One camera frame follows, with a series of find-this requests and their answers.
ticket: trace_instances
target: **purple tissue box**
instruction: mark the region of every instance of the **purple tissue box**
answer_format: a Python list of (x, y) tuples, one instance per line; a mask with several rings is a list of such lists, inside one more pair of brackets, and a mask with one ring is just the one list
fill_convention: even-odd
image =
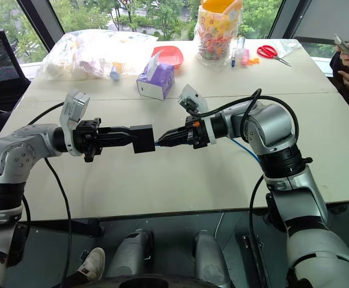
[(164, 100), (174, 82), (174, 66), (157, 64), (153, 67), (155, 71), (150, 80), (148, 80), (148, 67), (149, 65), (137, 79), (138, 92), (143, 96)]

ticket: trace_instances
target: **shoe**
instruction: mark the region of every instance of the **shoe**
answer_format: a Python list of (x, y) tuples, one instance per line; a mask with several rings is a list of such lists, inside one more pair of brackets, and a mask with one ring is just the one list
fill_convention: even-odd
[(97, 247), (91, 250), (77, 271), (86, 276), (89, 281), (101, 280), (103, 271), (105, 271), (105, 252), (103, 249)]

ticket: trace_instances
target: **red bowl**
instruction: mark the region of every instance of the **red bowl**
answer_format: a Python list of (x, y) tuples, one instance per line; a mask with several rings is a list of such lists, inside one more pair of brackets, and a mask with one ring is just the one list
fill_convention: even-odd
[(151, 56), (154, 56), (160, 51), (161, 54), (158, 57), (159, 63), (166, 63), (173, 65), (174, 68), (178, 68), (184, 62), (184, 56), (182, 55), (181, 50), (175, 46), (155, 47)]

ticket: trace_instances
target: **blue cable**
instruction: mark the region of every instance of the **blue cable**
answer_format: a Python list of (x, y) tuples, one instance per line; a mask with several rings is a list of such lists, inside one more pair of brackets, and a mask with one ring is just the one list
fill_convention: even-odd
[(242, 145), (240, 142), (234, 140), (234, 139), (230, 139), (232, 140), (234, 143), (236, 143), (239, 147), (241, 147), (242, 149), (244, 149), (246, 152), (248, 152), (254, 159), (256, 159), (256, 161), (258, 162), (258, 157), (256, 156), (256, 154), (254, 154), (252, 151), (250, 151), (249, 149), (247, 149), (247, 147), (245, 147), (244, 145)]

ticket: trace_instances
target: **floor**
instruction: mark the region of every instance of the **floor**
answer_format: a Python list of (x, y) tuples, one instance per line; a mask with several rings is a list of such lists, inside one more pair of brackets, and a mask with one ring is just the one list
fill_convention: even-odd
[[(138, 228), (152, 229), (156, 240), (154, 270), (157, 273), (193, 275), (192, 243), (201, 229), (214, 233), (221, 213), (182, 215), (170, 217), (139, 218), (103, 222), (105, 235), (101, 238), (73, 236), (70, 272), (74, 272), (81, 261), (83, 250), (102, 247), (107, 263), (111, 260), (118, 244), (130, 232)], [(254, 218), (255, 231), (264, 244), (263, 253), (272, 287), (285, 287), (287, 261), (285, 234), (268, 226), (260, 216)], [(349, 246), (349, 205), (346, 212), (330, 215), (330, 228)], [(241, 236), (247, 234), (247, 212), (226, 212), (221, 222), (217, 241), (223, 250), (230, 277), (236, 288), (249, 286), (241, 250)], [(56, 285), (64, 268), (67, 234), (48, 230), (31, 229), (21, 263), (7, 271), (8, 288), (51, 287)]]

